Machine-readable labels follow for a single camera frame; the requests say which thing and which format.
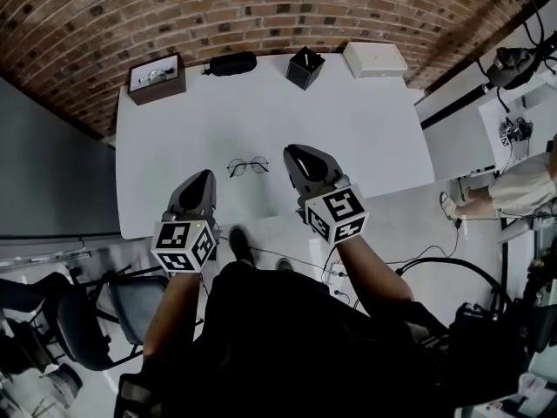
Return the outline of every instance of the gray wall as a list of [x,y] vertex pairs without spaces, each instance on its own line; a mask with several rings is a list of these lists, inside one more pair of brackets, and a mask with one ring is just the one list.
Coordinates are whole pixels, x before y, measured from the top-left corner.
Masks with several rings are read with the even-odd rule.
[[119,229],[114,150],[0,78],[0,235]]

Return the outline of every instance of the brick wall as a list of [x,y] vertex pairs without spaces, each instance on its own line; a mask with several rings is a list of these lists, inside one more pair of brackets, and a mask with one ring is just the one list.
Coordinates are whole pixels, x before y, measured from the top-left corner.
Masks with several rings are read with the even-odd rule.
[[342,51],[396,43],[426,88],[505,31],[528,0],[0,0],[0,69],[100,136],[135,64],[179,51],[187,65],[235,51]]

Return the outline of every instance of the black shirt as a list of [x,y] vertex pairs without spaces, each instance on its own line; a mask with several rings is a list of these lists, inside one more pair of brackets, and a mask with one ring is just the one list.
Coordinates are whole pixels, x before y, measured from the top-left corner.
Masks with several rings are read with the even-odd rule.
[[124,374],[115,416],[450,415],[445,355],[430,345],[446,328],[419,303],[378,304],[370,315],[299,273],[230,264],[214,280],[202,335],[175,360]]

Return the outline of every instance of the person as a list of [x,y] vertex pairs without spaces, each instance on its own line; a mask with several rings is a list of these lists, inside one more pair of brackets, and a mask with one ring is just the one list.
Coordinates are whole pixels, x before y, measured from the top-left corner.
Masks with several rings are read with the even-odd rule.
[[504,171],[491,185],[480,189],[467,188],[466,204],[457,204],[446,192],[440,194],[445,215],[464,219],[488,215],[493,209],[504,214],[528,215],[557,197],[557,147],[523,161]]
[[447,329],[361,236],[338,245],[369,315],[292,270],[255,268],[232,228],[237,261],[212,284],[203,333],[193,341],[199,274],[171,277],[144,339],[138,374],[123,374],[117,417],[357,411],[445,414]]

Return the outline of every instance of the shoe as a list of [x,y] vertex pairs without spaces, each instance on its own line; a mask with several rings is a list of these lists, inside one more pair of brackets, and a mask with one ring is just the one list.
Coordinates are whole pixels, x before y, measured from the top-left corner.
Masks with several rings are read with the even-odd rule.
[[447,219],[456,220],[457,217],[455,215],[456,212],[456,203],[448,196],[446,192],[442,192],[439,196],[439,203],[441,204],[441,209],[445,213]]
[[247,243],[247,237],[239,226],[233,226],[230,230],[228,243],[232,252],[236,256],[236,260],[248,261],[250,265],[255,266],[252,251]]
[[292,264],[290,263],[289,259],[278,260],[277,264],[275,265],[275,270],[283,272],[283,273],[293,273],[294,272],[294,268],[292,267]]

